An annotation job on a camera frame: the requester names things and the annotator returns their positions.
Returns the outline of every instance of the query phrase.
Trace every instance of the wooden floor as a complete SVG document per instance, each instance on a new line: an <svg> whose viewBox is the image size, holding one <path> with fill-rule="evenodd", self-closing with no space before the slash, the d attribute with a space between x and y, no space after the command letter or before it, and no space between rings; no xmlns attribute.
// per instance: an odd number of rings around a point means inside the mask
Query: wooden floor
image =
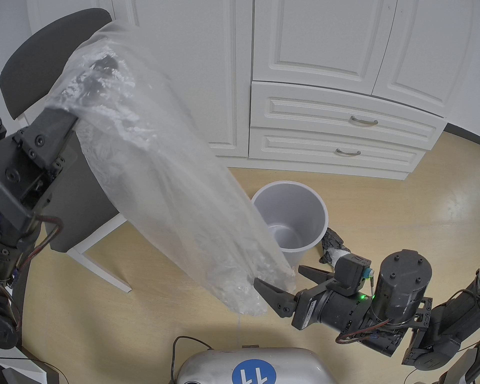
<svg viewBox="0 0 480 384"><path fill-rule="evenodd" d="M275 180L295 180L324 199L330 227L353 252L378 269L403 248L433 268L427 295L434 304L465 288L480 266L480 145L443 133L406 181L354 176L232 169L247 194ZM242 345L302 347L316 352L339 383L402 384L411 367L400 365L409 335L392 358L358 345L338 345L321 324L304 331L272 311L253 318L229 312L126 223L89 252L127 281L125 294L65 254L43 251L32 263L24 312L24 345L57 365L71 384L164 383L178 335L214 348ZM311 250L303 264L318 266ZM313 286L302 276L298 288ZM464 345L480 338L476 332ZM178 345L180 366L192 350ZM407 383L432 383L445 371L414 372Z"/></svg>

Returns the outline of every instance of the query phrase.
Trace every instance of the chair backrest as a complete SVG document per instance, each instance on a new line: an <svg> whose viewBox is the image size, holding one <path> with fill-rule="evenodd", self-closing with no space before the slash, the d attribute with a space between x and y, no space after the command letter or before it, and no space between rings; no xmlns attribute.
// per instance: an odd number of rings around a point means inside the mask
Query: chair backrest
<svg viewBox="0 0 480 384"><path fill-rule="evenodd" d="M73 51L109 22L107 11L87 9L52 22L25 41L0 74L0 90L12 118L45 96ZM62 176L45 208L46 215L61 217L65 224L50 243L59 252L67 252L118 214L90 170L76 135L69 146L77 153L77 161Z"/></svg>
<svg viewBox="0 0 480 384"><path fill-rule="evenodd" d="M73 51L111 21L104 9L86 9L52 22L25 41L0 73L0 90L12 119L45 96Z"/></svg>

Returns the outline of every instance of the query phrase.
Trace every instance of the gray chair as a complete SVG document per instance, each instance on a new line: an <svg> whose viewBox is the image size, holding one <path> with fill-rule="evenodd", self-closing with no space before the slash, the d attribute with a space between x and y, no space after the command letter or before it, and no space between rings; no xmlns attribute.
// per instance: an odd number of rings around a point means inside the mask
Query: gray chair
<svg viewBox="0 0 480 384"><path fill-rule="evenodd" d="M21 126L28 125L24 112L47 95L73 51L109 22L111 17L103 9L83 10L52 22L25 41L0 74L0 90L12 118ZM65 224L64 231L50 246L129 292L127 283L85 255L88 248L126 220L95 179L75 134L68 145L78 158L57 185L45 209L46 215L58 216Z"/></svg>

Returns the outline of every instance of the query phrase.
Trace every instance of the white logo symbol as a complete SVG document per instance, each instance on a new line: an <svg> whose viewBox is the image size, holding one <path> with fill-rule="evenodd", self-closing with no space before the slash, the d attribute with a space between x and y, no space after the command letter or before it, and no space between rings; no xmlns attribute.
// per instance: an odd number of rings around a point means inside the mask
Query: white logo symbol
<svg viewBox="0 0 480 384"><path fill-rule="evenodd" d="M265 377L262 379L262 373L260 372L260 368L255 368L255 372L257 373L257 384L264 384L268 379ZM252 384L253 379L247 381L247 377L245 376L245 370L242 369L240 371L241 375L241 384Z"/></svg>

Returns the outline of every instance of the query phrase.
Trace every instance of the plastic bag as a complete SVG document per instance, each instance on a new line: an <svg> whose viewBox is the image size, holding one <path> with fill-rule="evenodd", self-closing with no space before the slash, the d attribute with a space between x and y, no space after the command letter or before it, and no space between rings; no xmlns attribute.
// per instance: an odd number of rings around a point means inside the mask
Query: plastic bag
<svg viewBox="0 0 480 384"><path fill-rule="evenodd" d="M77 48L46 107L81 119L82 152L114 206L232 311L266 312L255 277L295 289L260 214L195 128L138 28L113 22Z"/></svg>

